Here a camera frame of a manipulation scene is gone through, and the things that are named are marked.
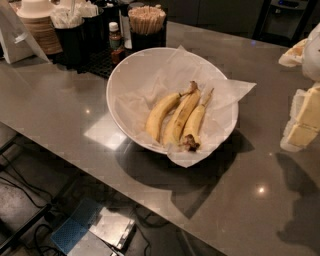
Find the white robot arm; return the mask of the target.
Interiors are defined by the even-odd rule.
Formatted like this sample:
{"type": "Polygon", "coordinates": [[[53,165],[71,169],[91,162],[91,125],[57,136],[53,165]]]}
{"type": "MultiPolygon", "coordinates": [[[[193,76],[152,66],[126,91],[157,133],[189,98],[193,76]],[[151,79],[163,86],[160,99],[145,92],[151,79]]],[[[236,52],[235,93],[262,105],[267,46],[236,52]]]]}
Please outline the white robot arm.
{"type": "Polygon", "coordinates": [[[293,97],[288,121],[280,141],[282,149],[298,152],[320,134],[320,24],[307,38],[287,50],[279,59],[286,67],[300,66],[314,84],[308,90],[298,89],[293,97]]]}

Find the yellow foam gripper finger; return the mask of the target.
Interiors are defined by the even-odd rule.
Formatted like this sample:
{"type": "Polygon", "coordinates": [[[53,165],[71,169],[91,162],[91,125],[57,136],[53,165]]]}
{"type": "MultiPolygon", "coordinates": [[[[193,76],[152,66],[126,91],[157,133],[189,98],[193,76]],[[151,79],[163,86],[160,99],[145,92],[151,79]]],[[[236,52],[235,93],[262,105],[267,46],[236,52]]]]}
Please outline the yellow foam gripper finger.
{"type": "Polygon", "coordinates": [[[306,148],[320,132],[320,87],[298,89],[293,97],[290,119],[280,141],[282,149],[298,152],[306,148]]]}
{"type": "Polygon", "coordinates": [[[300,66],[303,60],[303,50],[307,39],[303,39],[287,50],[278,60],[278,63],[285,67],[300,66]]]}

